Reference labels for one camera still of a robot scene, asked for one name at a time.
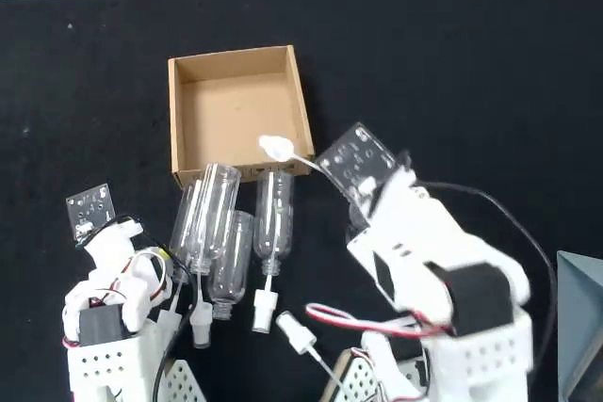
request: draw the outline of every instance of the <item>cable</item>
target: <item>cable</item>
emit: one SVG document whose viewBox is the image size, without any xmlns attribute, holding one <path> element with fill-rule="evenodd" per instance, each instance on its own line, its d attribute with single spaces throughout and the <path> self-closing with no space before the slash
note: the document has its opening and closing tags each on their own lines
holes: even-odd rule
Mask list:
<svg viewBox="0 0 603 402">
<path fill-rule="evenodd" d="M 163 256 L 161 256 L 159 253 L 152 251 L 150 249 L 144 249 L 141 251 L 138 251 L 130 260 L 130 264 L 127 266 L 130 270 L 133 270 L 135 263 L 138 261 L 138 258 L 140 256 L 153 256 L 155 258 L 157 258 L 159 260 L 159 263 L 161 264 L 161 278 L 159 279 L 159 285 L 157 286 L 157 289 L 151 294 L 151 300 L 155 299 L 159 294 L 161 294 L 161 291 L 163 291 L 165 284 L 166 284 L 166 279 L 168 278 L 168 266 L 166 264 L 166 260 L 164 259 Z"/>
<path fill-rule="evenodd" d="M 425 319 L 421 313 L 413 313 L 413 318 L 421 319 L 429 325 L 426 330 L 403 329 L 392 324 L 361 320 L 345 311 L 337 310 L 320 303 L 308 303 L 305 305 L 307 315 L 324 324 L 333 325 L 342 329 L 377 331 L 399 338 L 425 338 L 445 332 L 447 327 L 436 326 Z"/>
<path fill-rule="evenodd" d="M 448 190 L 456 190 L 458 192 L 467 193 L 469 195 L 477 195 L 492 203 L 501 213 L 505 216 L 514 227 L 521 232 L 526 239 L 530 242 L 530 244 L 536 249 L 539 256 L 543 260 L 546 266 L 546 273 L 548 275 L 548 290 L 549 290 L 549 301 L 548 301 L 548 310 L 546 313 L 546 325 L 545 331 L 543 333 L 543 339 L 540 344 L 540 348 L 536 357 L 534 359 L 534 365 L 532 367 L 531 376 L 530 376 L 530 388 L 533 385 L 534 380 L 536 379 L 536 375 L 540 370 L 545 354 L 546 349 L 548 348 L 548 344 L 550 343 L 550 339 L 553 335 L 553 330 L 555 329 L 555 319 L 557 318 L 557 279 L 555 277 L 555 269 L 553 268 L 553 264 L 550 262 L 548 257 L 546 256 L 545 251 L 540 246 L 538 242 L 531 236 L 528 230 L 521 224 L 519 221 L 507 210 L 497 199 L 495 199 L 492 195 L 484 192 L 483 190 L 479 190 L 478 188 L 469 187 L 466 185 L 458 185 L 452 183 L 441 183 L 441 182 L 425 182 L 425 181 L 417 181 L 416 185 L 422 185 L 426 188 L 440 188 L 440 189 L 448 189 Z"/>
<path fill-rule="evenodd" d="M 144 233 L 144 235 L 149 240 L 151 240 L 154 244 L 156 244 L 158 247 L 162 248 L 166 253 L 168 253 L 168 255 L 173 260 L 174 264 L 177 265 L 187 275 L 188 282 L 190 283 L 190 288 L 192 290 L 192 303 L 188 307 L 187 313 L 182 318 L 182 321 L 180 322 L 180 327 L 178 327 L 178 330 L 174 333 L 174 335 L 171 337 L 170 342 L 166 346 L 166 349 L 163 352 L 163 356 L 161 357 L 161 361 L 159 362 L 159 367 L 157 368 L 157 373 L 155 375 L 155 383 L 153 385 L 153 398 L 152 398 L 153 402 L 157 402 L 157 398 L 159 396 L 159 385 L 161 383 L 161 377 L 163 376 L 163 372 L 166 368 L 166 364 L 168 363 L 168 357 L 170 356 L 171 351 L 173 350 L 174 346 L 176 345 L 176 341 L 178 340 L 180 335 L 183 333 L 185 328 L 188 326 L 188 322 L 190 320 L 190 317 L 192 316 L 192 312 L 195 310 L 195 308 L 197 306 L 197 296 L 198 296 L 197 281 L 196 281 L 195 277 L 193 276 L 193 274 L 190 273 L 190 270 L 188 270 L 188 268 L 178 258 L 176 258 L 167 247 L 165 247 L 163 244 L 161 244 L 156 239 L 152 238 L 149 234 Z"/>
</svg>

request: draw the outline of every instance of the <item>red and white wire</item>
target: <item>red and white wire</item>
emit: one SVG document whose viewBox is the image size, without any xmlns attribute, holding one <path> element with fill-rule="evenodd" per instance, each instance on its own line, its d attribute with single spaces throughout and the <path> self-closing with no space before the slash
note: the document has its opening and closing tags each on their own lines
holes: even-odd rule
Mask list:
<svg viewBox="0 0 603 402">
<path fill-rule="evenodd" d="M 142 251 L 138 251 L 132 257 L 132 259 L 130 259 L 130 262 L 126 265 L 126 267 L 123 269 L 122 272 L 126 271 L 128 268 L 130 269 L 130 271 L 133 271 L 132 269 L 134 268 L 134 265 L 140 256 L 155 257 L 161 264 L 161 278 L 159 279 L 159 285 L 157 286 L 157 289 L 151 294 L 151 300 L 154 300 L 155 298 L 157 298 L 157 296 L 159 296 L 159 294 L 161 294 L 161 292 L 164 289 L 166 279 L 168 278 L 168 266 L 166 265 L 165 258 L 163 256 L 161 256 L 159 253 L 152 251 L 150 249 L 144 249 Z"/>
<path fill-rule="evenodd" d="M 421 313 L 413 313 L 414 317 L 426 324 L 427 328 L 418 330 L 416 328 L 402 328 L 391 322 L 374 322 L 372 320 L 357 319 L 350 313 L 337 310 L 321 303 L 308 303 L 305 305 L 307 315 L 324 324 L 333 325 L 342 329 L 376 331 L 400 338 L 425 338 L 440 334 L 446 330 L 446 327 L 439 327 L 431 324 Z"/>
</svg>

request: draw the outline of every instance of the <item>black cable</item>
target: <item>black cable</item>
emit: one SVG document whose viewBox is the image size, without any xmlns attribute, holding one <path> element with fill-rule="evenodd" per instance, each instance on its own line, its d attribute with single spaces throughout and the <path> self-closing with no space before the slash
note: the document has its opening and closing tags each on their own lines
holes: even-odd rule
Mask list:
<svg viewBox="0 0 603 402">
<path fill-rule="evenodd" d="M 149 234 L 145 234 L 145 236 L 147 238 L 149 238 L 151 241 L 153 241 L 154 243 L 156 243 L 158 246 L 160 246 L 161 243 L 159 241 L 155 240 L 152 236 L 150 236 Z M 187 313 L 184 315 L 184 317 L 180 321 L 180 326 L 178 327 L 178 330 L 171 337 L 171 340 L 168 343 L 168 346 L 166 347 L 165 352 L 163 352 L 163 357 L 161 357 L 161 361 L 159 362 L 159 367 L 157 368 L 157 373 L 155 375 L 155 383 L 153 385 L 153 399 L 152 399 L 153 402 L 157 402 L 157 398 L 159 396 L 159 384 L 161 383 L 161 377 L 163 376 L 163 372 L 168 363 L 168 357 L 170 356 L 171 352 L 173 351 L 173 348 L 176 345 L 176 341 L 178 340 L 180 335 L 184 332 L 185 328 L 187 327 L 188 321 L 190 320 L 190 317 L 192 316 L 192 312 L 195 311 L 195 308 L 197 307 L 198 295 L 199 295 L 198 291 L 197 291 L 197 281 L 196 281 L 194 275 L 188 269 L 188 267 L 186 265 L 184 265 L 182 263 L 182 261 L 180 261 L 178 258 L 176 258 L 176 256 L 174 256 L 171 253 L 171 251 L 168 250 L 167 247 L 165 247 L 165 248 L 161 247 L 161 248 L 170 255 L 174 264 L 177 265 L 178 267 L 180 267 L 180 269 L 187 275 L 188 282 L 190 283 L 190 290 L 192 291 L 192 303 L 190 304 L 190 307 L 188 308 Z"/>
<path fill-rule="evenodd" d="M 538 254 L 542 258 L 543 262 L 546 266 L 546 273 L 548 275 L 548 284 L 549 284 L 549 301 L 548 301 L 548 310 L 546 314 L 546 325 L 545 331 L 543 333 L 543 339 L 540 344 L 540 348 L 536 357 L 534 359 L 534 366 L 531 371 L 530 376 L 530 384 L 531 387 L 533 385 L 534 380 L 536 380 L 536 375 L 540 370 L 545 354 L 546 349 L 548 348 L 548 343 L 550 343 L 550 339 L 553 335 L 553 331 L 555 329 L 555 319 L 557 318 L 557 278 L 555 277 L 555 269 L 553 268 L 553 264 L 550 262 L 548 257 L 546 256 L 543 248 L 536 242 L 536 240 L 531 236 L 528 230 L 521 224 L 519 221 L 509 212 L 497 199 L 495 199 L 492 195 L 484 192 L 483 190 L 479 190 L 478 188 L 469 187 L 465 185 L 458 185 L 452 183 L 440 183 L 440 182 L 425 182 L 425 181 L 417 181 L 416 185 L 422 185 L 426 188 L 440 188 L 440 189 L 448 189 L 448 190 L 456 190 L 458 192 L 467 193 L 469 195 L 478 195 L 489 202 L 491 202 L 511 223 L 514 227 L 521 232 L 526 239 L 531 243 L 531 245 L 538 251 Z"/>
<path fill-rule="evenodd" d="M 134 220 L 134 221 L 140 223 L 140 225 L 142 225 L 142 223 L 136 217 L 133 217 L 129 214 L 119 214 L 118 216 L 115 216 L 110 221 L 105 223 L 103 226 L 95 228 L 92 231 L 90 231 L 89 233 L 87 233 L 83 239 L 79 240 L 75 244 L 75 247 L 77 249 L 84 249 L 94 239 L 94 237 L 96 237 L 102 231 L 106 230 L 109 226 L 114 225 L 116 223 L 122 223 L 123 221 L 126 221 L 126 220 Z"/>
</svg>

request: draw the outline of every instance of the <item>white spray nozzle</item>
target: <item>white spray nozzle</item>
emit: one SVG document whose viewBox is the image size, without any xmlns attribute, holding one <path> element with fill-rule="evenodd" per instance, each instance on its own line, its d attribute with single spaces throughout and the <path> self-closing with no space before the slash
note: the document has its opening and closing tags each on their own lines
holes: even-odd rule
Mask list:
<svg viewBox="0 0 603 402">
<path fill-rule="evenodd" d="M 313 348 L 317 337 L 307 327 L 304 327 L 289 311 L 281 313 L 276 318 L 276 325 L 289 339 L 289 343 L 300 355 Z"/>
<path fill-rule="evenodd" d="M 295 348 L 295 351 L 300 355 L 308 352 L 312 358 L 314 358 L 318 364 L 325 370 L 329 377 L 337 384 L 339 390 L 345 394 L 349 400 L 354 400 L 351 393 L 343 386 L 341 380 L 334 374 L 333 370 L 327 365 L 326 362 L 318 355 L 318 352 L 314 349 L 314 343 L 317 341 L 317 337 L 307 327 L 300 324 L 293 314 L 289 311 L 281 313 L 276 318 L 276 325 L 278 325 L 283 333 L 289 338 L 289 343 Z"/>
<path fill-rule="evenodd" d="M 192 342 L 195 348 L 209 347 L 212 312 L 211 303 L 206 301 L 198 301 L 195 311 L 192 312 L 189 322 L 192 327 Z"/>
<path fill-rule="evenodd" d="M 322 169 L 317 164 L 295 154 L 293 142 L 286 137 L 260 136 L 258 143 L 268 157 L 277 162 L 287 162 L 288 160 L 295 159 L 311 169 L 322 172 Z"/>
<path fill-rule="evenodd" d="M 253 331 L 258 333 L 270 333 L 270 323 L 272 322 L 272 313 L 276 308 L 276 302 L 279 295 L 270 290 L 257 289 L 255 291 L 255 314 L 253 315 Z"/>
</svg>

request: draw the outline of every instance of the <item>wire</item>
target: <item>wire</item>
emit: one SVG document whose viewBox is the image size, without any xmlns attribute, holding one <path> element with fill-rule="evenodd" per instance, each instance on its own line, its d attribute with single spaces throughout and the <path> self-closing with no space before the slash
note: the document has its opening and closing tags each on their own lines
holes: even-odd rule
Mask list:
<svg viewBox="0 0 603 402">
<path fill-rule="evenodd" d="M 555 329 L 555 319 L 557 317 L 557 279 L 555 277 L 555 269 L 553 268 L 553 264 L 550 262 L 548 257 L 546 256 L 545 251 L 540 246 L 538 242 L 532 237 L 530 232 L 521 224 L 519 221 L 505 208 L 497 199 L 495 199 L 492 195 L 484 192 L 483 190 L 479 190 L 478 188 L 466 186 L 466 185 L 458 185 L 453 183 L 442 183 L 442 182 L 425 182 L 425 181 L 417 181 L 416 185 L 422 185 L 426 188 L 440 188 L 440 189 L 448 189 L 448 190 L 456 190 L 458 192 L 467 193 L 469 195 L 477 195 L 492 203 L 501 213 L 505 216 L 514 227 L 521 232 L 526 239 L 530 242 L 530 244 L 536 249 L 538 255 L 543 260 L 543 263 L 546 266 L 546 273 L 548 275 L 548 291 L 549 291 L 549 299 L 548 299 L 548 310 L 546 314 L 546 325 L 545 331 L 543 333 L 543 339 L 540 343 L 540 347 L 538 353 L 536 354 L 536 358 L 534 359 L 534 366 L 531 371 L 530 376 L 530 387 L 532 386 L 534 380 L 536 379 L 536 375 L 540 370 L 546 350 L 548 349 L 548 344 L 550 343 L 550 339 L 553 335 L 553 330 Z"/>
<path fill-rule="evenodd" d="M 138 251 L 130 260 L 130 264 L 127 266 L 130 270 L 133 270 L 135 263 L 138 261 L 140 256 L 152 256 L 155 257 L 159 260 L 159 263 L 161 264 L 161 278 L 159 279 L 159 285 L 157 287 L 157 289 L 151 294 L 151 300 L 154 300 L 155 298 L 157 298 L 157 296 L 159 294 L 161 294 L 161 291 L 163 291 L 165 285 L 166 285 L 166 279 L 168 278 L 168 266 L 166 264 L 166 260 L 164 259 L 163 256 L 161 256 L 159 253 L 152 251 L 150 249 L 144 249 L 141 251 Z"/>
<path fill-rule="evenodd" d="M 360 320 L 345 311 L 337 310 L 330 306 L 320 303 L 308 303 L 305 305 L 307 315 L 322 322 L 324 324 L 333 325 L 342 329 L 361 330 L 361 331 L 377 331 L 383 334 L 389 334 L 399 338 L 426 338 L 440 334 L 447 330 L 447 327 L 433 325 L 430 322 L 429 328 L 426 330 L 403 329 L 396 325 L 383 322 L 373 322 L 371 320 Z M 414 318 L 425 319 L 425 316 L 420 313 L 413 313 Z"/>
<path fill-rule="evenodd" d="M 161 383 L 161 377 L 163 376 L 164 370 L 168 363 L 168 358 L 169 358 L 171 352 L 173 351 L 174 346 L 176 345 L 176 341 L 178 340 L 180 335 L 184 332 L 185 328 L 187 327 L 188 321 L 190 320 L 190 317 L 192 316 L 192 312 L 197 307 L 198 292 L 197 292 L 197 281 L 196 281 L 195 277 L 193 276 L 193 274 L 190 273 L 190 270 L 188 269 L 188 267 L 186 267 L 176 256 L 174 256 L 171 253 L 171 251 L 167 247 L 165 247 L 165 245 L 163 245 L 156 239 L 152 238 L 149 234 L 147 234 L 147 233 L 143 233 L 143 234 L 149 240 L 151 240 L 154 244 L 156 244 L 158 247 L 160 247 L 166 253 L 168 253 L 168 255 L 173 260 L 173 263 L 176 266 L 178 266 L 187 275 L 188 282 L 190 283 L 190 288 L 192 290 L 192 303 L 188 307 L 187 313 L 184 315 L 184 317 L 180 321 L 180 326 L 178 327 L 178 330 L 174 333 L 174 335 L 171 337 L 171 340 L 168 342 L 168 345 L 166 346 L 166 349 L 163 352 L 163 356 L 161 357 L 161 361 L 159 362 L 159 367 L 157 368 L 157 373 L 155 374 L 155 383 L 153 385 L 152 400 L 153 400 L 153 402 L 157 402 L 157 398 L 159 395 L 159 385 Z"/>
<path fill-rule="evenodd" d="M 79 343 L 77 341 L 70 341 L 69 339 L 67 339 L 67 336 L 63 336 L 62 343 L 65 348 L 78 348 L 79 347 Z"/>
<path fill-rule="evenodd" d="M 84 238 L 80 239 L 75 244 L 75 247 L 77 249 L 84 249 L 92 240 L 94 240 L 94 237 L 96 237 L 99 233 L 101 233 L 102 231 L 107 229 L 109 226 L 115 225 L 116 223 L 122 223 L 123 221 L 127 221 L 127 220 L 134 220 L 134 221 L 137 221 L 138 223 L 140 223 L 137 218 L 135 218 L 129 214 L 119 214 L 118 216 L 115 216 L 110 221 L 105 223 L 103 226 L 101 226 L 99 228 L 95 228 L 92 231 L 90 231 L 89 233 L 87 233 L 84 236 Z"/>
</svg>

